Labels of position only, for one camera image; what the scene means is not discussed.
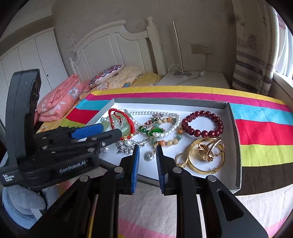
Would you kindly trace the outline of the blue fleece sleeve forearm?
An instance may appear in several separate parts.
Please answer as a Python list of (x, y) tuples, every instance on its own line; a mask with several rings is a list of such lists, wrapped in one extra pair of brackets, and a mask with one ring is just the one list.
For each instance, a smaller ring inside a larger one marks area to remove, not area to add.
[(59, 197), (57, 185), (40, 192), (21, 185), (4, 187), (2, 191), (2, 202), (8, 215), (25, 229), (30, 229)]

